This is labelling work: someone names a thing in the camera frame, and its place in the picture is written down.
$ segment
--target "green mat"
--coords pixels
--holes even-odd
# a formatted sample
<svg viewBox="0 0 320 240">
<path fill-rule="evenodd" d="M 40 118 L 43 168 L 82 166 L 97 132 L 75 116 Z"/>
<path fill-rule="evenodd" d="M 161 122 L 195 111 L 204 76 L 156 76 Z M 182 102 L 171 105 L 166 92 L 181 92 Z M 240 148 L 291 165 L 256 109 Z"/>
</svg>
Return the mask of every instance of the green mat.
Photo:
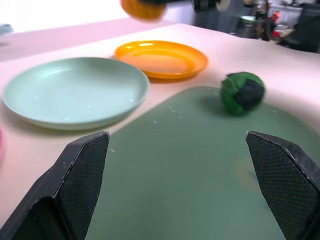
<svg viewBox="0 0 320 240">
<path fill-rule="evenodd" d="M 319 136 L 262 105 L 227 114 L 215 88 L 186 90 L 111 136 L 86 240 L 284 240 L 256 179 L 246 131 L 300 145 Z"/>
</svg>

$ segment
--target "white table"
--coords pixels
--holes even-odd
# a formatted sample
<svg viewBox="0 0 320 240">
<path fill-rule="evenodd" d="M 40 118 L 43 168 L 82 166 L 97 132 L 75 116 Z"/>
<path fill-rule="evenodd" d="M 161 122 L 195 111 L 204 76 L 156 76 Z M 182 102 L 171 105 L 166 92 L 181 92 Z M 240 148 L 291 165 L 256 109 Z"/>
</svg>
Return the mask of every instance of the white table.
<svg viewBox="0 0 320 240">
<path fill-rule="evenodd" d="M 140 24 L 128 21 L 131 28 Z M 16 40 L 23 43 L 23 34 L 20 36 Z M 111 134 L 182 90 L 195 86 L 219 87 L 226 74 L 243 71 L 253 72 L 265 81 L 268 88 L 266 102 L 303 118 L 320 133 L 320 55 L 184 24 L 157 25 L 155 29 L 138 33 L 0 61 L 0 90 L 17 73 L 34 65 L 61 58 L 110 57 L 119 45 L 136 40 L 167 40 L 187 44 L 206 53 L 210 63 L 204 72 L 189 81 L 152 84 L 147 99 L 130 117 L 106 128 Z M 13 48 L 11 51 L 7 54 L 23 52 L 24 48 Z M 91 131 L 74 133 L 39 128 L 20 120 L 3 104 L 0 107 L 0 123 L 7 139 L 5 158 L 0 166 L 2 226 L 35 180 L 54 164 L 64 147 Z"/>
</svg>

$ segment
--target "blurry orange object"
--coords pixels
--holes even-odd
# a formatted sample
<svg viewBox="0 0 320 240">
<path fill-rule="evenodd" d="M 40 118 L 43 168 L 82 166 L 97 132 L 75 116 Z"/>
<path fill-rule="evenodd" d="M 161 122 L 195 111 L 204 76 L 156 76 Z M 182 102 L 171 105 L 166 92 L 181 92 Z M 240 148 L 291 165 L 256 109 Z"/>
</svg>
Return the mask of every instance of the blurry orange object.
<svg viewBox="0 0 320 240">
<path fill-rule="evenodd" d="M 115 57 L 155 79 L 185 79 L 201 72 L 208 58 L 201 51 L 169 41 L 134 41 L 120 46 Z"/>
<path fill-rule="evenodd" d="M 159 20 L 166 11 L 166 4 L 145 3 L 140 0 L 121 0 L 123 10 L 133 18 L 145 21 Z"/>
<path fill-rule="evenodd" d="M 275 23 L 281 17 L 280 12 L 276 11 L 272 15 L 272 21 Z"/>
</svg>

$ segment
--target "green and black ball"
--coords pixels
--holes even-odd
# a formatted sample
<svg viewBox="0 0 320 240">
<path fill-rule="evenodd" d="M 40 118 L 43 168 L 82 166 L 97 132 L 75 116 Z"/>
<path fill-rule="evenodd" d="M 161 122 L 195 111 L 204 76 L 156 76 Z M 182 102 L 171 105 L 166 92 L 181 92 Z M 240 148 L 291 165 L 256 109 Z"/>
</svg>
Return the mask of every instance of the green and black ball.
<svg viewBox="0 0 320 240">
<path fill-rule="evenodd" d="M 220 96 L 223 105 L 233 115 L 254 111 L 263 101 L 266 87 L 263 81 L 250 72 L 231 73 L 222 82 Z"/>
</svg>

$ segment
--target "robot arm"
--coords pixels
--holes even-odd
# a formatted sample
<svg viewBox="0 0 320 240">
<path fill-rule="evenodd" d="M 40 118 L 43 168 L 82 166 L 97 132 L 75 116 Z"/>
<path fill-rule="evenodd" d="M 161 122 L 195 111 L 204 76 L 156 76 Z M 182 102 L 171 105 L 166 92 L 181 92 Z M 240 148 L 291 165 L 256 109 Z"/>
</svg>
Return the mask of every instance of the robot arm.
<svg viewBox="0 0 320 240">
<path fill-rule="evenodd" d="M 140 0 L 150 4 L 168 4 L 175 2 L 183 2 L 184 0 Z M 230 0 L 191 0 L 195 11 L 208 11 L 215 9 L 217 4 L 222 2 L 230 2 Z"/>
</svg>

